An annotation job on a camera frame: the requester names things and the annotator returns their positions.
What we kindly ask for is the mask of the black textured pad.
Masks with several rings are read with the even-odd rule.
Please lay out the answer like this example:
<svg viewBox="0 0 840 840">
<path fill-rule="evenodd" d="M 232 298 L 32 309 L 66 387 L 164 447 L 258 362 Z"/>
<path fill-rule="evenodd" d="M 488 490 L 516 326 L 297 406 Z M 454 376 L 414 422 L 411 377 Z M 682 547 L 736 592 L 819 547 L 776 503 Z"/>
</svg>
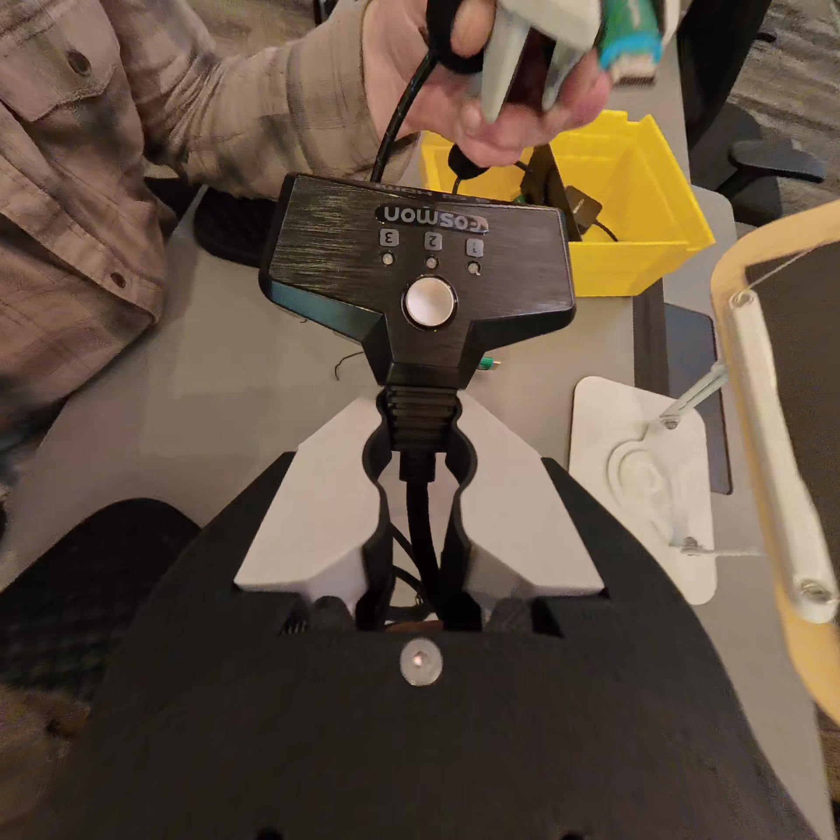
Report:
<svg viewBox="0 0 840 840">
<path fill-rule="evenodd" d="M 208 187 L 194 213 L 194 238 L 211 256 L 258 268 L 276 205 L 263 198 L 236 197 Z"/>
</svg>

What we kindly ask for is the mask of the black board with wooden edge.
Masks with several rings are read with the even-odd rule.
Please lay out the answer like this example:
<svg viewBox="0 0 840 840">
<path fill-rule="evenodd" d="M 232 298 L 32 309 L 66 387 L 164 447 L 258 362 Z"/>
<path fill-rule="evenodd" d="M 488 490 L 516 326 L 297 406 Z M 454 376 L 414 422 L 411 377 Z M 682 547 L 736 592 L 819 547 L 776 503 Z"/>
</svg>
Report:
<svg viewBox="0 0 840 840">
<path fill-rule="evenodd" d="M 721 257 L 712 273 L 710 297 L 727 370 L 724 310 L 737 291 L 759 296 L 784 418 L 838 584 L 839 202 L 758 227 Z M 744 457 L 748 467 L 745 451 Z M 815 704 L 837 725 L 838 608 L 829 624 L 804 621 L 788 603 L 771 562 L 770 567 L 791 662 Z"/>
</svg>

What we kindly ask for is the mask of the yellow plastic bin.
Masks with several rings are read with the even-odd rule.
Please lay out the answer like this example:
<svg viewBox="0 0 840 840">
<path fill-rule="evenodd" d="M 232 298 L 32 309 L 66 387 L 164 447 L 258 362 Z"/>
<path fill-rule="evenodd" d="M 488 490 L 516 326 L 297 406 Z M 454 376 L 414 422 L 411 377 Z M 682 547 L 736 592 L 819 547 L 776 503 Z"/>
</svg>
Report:
<svg viewBox="0 0 840 840">
<path fill-rule="evenodd" d="M 654 118 L 603 111 L 550 144 L 565 186 L 601 205 L 596 227 L 570 243 L 578 298 L 635 297 L 715 238 Z"/>
</svg>

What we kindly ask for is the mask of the person's torso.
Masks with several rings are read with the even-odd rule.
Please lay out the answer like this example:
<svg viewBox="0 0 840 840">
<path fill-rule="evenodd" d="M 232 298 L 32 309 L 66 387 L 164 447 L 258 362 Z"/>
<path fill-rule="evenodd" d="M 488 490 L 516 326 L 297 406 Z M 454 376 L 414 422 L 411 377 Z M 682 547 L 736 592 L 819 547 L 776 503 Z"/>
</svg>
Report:
<svg viewBox="0 0 840 840">
<path fill-rule="evenodd" d="M 2 432 L 161 315 L 162 210 L 100 2 L 2 2 Z"/>
</svg>

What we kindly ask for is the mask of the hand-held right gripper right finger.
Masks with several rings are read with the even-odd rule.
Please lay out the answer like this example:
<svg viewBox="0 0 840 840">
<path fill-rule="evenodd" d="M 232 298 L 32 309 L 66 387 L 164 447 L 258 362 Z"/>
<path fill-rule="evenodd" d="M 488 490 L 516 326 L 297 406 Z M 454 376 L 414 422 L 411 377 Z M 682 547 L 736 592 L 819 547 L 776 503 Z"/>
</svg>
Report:
<svg viewBox="0 0 840 840">
<path fill-rule="evenodd" d="M 457 481 L 444 583 L 489 615 L 508 598 L 599 595 L 605 585 L 538 452 L 466 392 L 445 464 Z"/>
</svg>

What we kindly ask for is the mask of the person's left hand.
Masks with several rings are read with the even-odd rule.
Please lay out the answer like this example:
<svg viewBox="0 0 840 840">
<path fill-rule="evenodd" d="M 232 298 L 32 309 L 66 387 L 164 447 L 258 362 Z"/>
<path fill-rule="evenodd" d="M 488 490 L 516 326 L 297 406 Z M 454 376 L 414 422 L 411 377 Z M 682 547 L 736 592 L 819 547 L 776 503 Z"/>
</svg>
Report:
<svg viewBox="0 0 840 840">
<path fill-rule="evenodd" d="M 393 113 L 427 54 L 426 7 L 427 2 L 376 1 L 364 13 L 364 89 L 375 134 L 385 142 L 385 163 L 396 163 L 397 148 L 405 138 L 431 132 L 459 146 L 480 167 L 514 165 L 527 148 L 584 127 L 605 108 L 613 81 L 594 50 L 570 70 L 552 108 L 543 108 L 548 64 L 543 38 L 531 32 L 494 122 L 484 120 L 479 96 L 466 77 L 436 66 L 400 129 L 385 140 Z"/>
</svg>

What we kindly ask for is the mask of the person's left forearm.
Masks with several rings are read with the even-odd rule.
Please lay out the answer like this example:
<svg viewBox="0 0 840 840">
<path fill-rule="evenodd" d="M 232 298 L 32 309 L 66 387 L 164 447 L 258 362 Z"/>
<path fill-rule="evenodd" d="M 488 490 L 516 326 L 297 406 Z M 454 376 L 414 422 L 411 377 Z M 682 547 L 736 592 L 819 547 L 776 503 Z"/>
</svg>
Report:
<svg viewBox="0 0 840 840">
<path fill-rule="evenodd" d="M 336 11 L 308 35 L 223 58 L 187 2 L 114 13 L 143 151 L 192 183 L 272 198 L 289 173 L 369 176 L 382 135 L 364 89 L 363 23 Z"/>
</svg>

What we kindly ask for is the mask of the black hdmi switch box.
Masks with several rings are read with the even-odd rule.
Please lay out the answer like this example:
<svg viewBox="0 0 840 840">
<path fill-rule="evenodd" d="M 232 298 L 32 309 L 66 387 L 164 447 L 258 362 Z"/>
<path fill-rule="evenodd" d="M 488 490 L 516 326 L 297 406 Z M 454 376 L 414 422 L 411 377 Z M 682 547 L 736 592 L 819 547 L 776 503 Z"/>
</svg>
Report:
<svg viewBox="0 0 840 840">
<path fill-rule="evenodd" d="M 303 174 L 283 182 L 259 285 L 362 347 L 400 453 L 443 452 L 485 354 L 576 313 L 560 211 Z"/>
</svg>

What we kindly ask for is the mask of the white board holder bar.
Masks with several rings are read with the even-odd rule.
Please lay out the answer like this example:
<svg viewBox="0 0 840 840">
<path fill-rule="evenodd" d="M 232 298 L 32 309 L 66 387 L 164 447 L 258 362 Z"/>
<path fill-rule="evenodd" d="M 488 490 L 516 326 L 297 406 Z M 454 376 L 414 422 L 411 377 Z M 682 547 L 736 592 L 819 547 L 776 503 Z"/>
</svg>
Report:
<svg viewBox="0 0 840 840">
<path fill-rule="evenodd" d="M 741 290 L 724 312 L 724 357 L 763 546 L 793 611 L 815 625 L 831 623 L 838 584 L 816 505 L 797 464 L 781 405 L 774 352 L 757 292 Z"/>
</svg>

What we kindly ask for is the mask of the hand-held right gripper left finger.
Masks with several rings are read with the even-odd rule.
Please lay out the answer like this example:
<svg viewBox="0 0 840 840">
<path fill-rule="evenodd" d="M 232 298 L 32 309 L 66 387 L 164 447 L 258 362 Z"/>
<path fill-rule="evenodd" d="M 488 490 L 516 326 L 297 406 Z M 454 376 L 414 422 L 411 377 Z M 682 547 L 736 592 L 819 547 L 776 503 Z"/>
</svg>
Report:
<svg viewBox="0 0 840 840">
<path fill-rule="evenodd" d="M 363 546 L 382 517 L 363 454 L 381 425 L 375 399 L 363 396 L 299 445 L 235 575 L 237 588 L 310 603 L 331 596 L 356 610 L 371 588 Z"/>
</svg>

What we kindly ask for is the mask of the black office chair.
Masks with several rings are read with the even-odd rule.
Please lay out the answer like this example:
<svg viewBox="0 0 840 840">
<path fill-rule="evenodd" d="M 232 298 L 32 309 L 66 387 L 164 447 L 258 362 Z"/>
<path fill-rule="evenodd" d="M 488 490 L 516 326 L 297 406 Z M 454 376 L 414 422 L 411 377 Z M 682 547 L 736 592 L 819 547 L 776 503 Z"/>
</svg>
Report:
<svg viewBox="0 0 840 840">
<path fill-rule="evenodd" d="M 780 180 L 820 185 L 826 163 L 730 103 L 770 1 L 693 1 L 677 29 L 690 182 L 728 199 L 734 220 L 752 228 L 784 214 Z"/>
</svg>

